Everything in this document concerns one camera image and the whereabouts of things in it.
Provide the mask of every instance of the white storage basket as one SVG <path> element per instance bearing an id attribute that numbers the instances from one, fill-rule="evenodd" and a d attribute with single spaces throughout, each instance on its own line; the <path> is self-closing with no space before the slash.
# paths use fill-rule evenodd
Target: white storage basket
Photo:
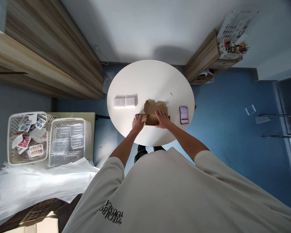
<path id="1" fill-rule="evenodd" d="M 52 122 L 51 125 L 51 135 L 50 135 L 50 145 L 55 140 L 54 132 L 57 127 L 67 126 L 69 121 L 73 121 L 74 124 L 83 123 L 84 124 L 84 157 L 88 158 L 91 155 L 92 148 L 92 123 L 90 121 L 84 120 L 83 118 L 59 118 Z"/>
<path id="2" fill-rule="evenodd" d="M 47 131 L 47 148 L 46 148 L 46 155 L 43 158 L 37 158 L 34 160 L 28 160 L 25 162 L 18 162 L 14 163 L 15 156 L 20 156 L 17 152 L 17 148 L 12 149 L 12 142 L 13 139 L 11 138 L 13 135 L 19 133 L 18 128 L 19 128 L 19 123 L 22 120 L 23 117 L 29 116 L 32 114 L 41 114 L 46 117 L 46 131 Z M 9 123 L 8 123 L 8 128 L 7 128 L 7 162 L 8 164 L 12 166 L 17 166 L 17 165 L 23 165 L 23 164 L 30 164 L 30 163 L 36 163 L 40 161 L 44 161 L 48 157 L 48 150 L 49 150 L 49 133 L 50 133 L 50 128 L 51 128 L 51 123 L 54 119 L 59 118 L 58 116 L 53 116 L 50 114 L 47 114 L 45 112 L 27 112 L 27 113 L 17 113 L 13 114 L 9 118 Z"/>
<path id="3" fill-rule="evenodd" d="M 229 39 L 224 38 L 221 43 L 219 43 L 219 54 L 220 57 L 219 59 L 228 59 L 228 60 L 233 60 L 233 59 L 237 59 L 240 58 L 243 54 L 242 53 L 228 53 L 225 49 L 224 46 L 224 41 L 228 41 Z"/>

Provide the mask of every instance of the wooden cabinet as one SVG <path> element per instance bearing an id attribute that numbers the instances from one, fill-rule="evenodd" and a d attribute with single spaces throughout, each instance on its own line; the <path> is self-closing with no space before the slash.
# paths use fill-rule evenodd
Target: wooden cabinet
<path id="1" fill-rule="evenodd" d="M 1 83 L 48 96 L 104 98 L 101 62 L 60 0 L 0 1 L 0 70 L 22 74 Z"/>
<path id="2" fill-rule="evenodd" d="M 224 60 L 219 59 L 219 56 L 217 32 L 213 30 L 184 68 L 184 76 L 188 82 L 191 85 L 203 85 L 243 59 L 240 57 L 236 60 Z M 213 75 L 199 76 L 206 69 L 213 69 Z"/>

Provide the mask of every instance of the phone screen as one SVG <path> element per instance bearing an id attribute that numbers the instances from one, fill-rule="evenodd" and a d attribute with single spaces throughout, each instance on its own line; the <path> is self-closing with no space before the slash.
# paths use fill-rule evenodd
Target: phone screen
<path id="1" fill-rule="evenodd" d="M 187 106 L 180 106 L 180 124 L 189 123 L 189 111 Z"/>

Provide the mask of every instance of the black pants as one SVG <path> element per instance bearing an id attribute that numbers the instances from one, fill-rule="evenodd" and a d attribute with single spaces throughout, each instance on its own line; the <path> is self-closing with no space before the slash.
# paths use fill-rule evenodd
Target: black pants
<path id="1" fill-rule="evenodd" d="M 141 156 L 148 153 L 145 147 L 146 146 L 138 145 L 138 152 L 137 152 L 137 155 L 135 156 L 134 163 L 137 162 L 137 160 L 140 159 Z M 153 147 L 153 149 L 154 151 L 158 151 L 158 150 L 166 151 L 162 146 Z"/>

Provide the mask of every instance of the white paper stack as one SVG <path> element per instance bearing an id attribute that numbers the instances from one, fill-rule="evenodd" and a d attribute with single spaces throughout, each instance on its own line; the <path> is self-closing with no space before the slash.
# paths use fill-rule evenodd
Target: white paper stack
<path id="1" fill-rule="evenodd" d="M 52 198 L 70 203 L 99 171 L 86 158 L 52 169 L 42 164 L 6 166 L 0 171 L 0 220 Z"/>
<path id="2" fill-rule="evenodd" d="M 123 97 L 113 99 L 113 108 L 134 108 L 136 106 L 137 96 Z"/>
<path id="3" fill-rule="evenodd" d="M 125 107 L 126 108 L 134 108 L 136 106 L 135 98 L 136 97 L 126 97 L 125 98 Z"/>
<path id="4" fill-rule="evenodd" d="M 124 107 L 125 107 L 125 98 L 113 99 L 113 108 L 124 108 Z"/>

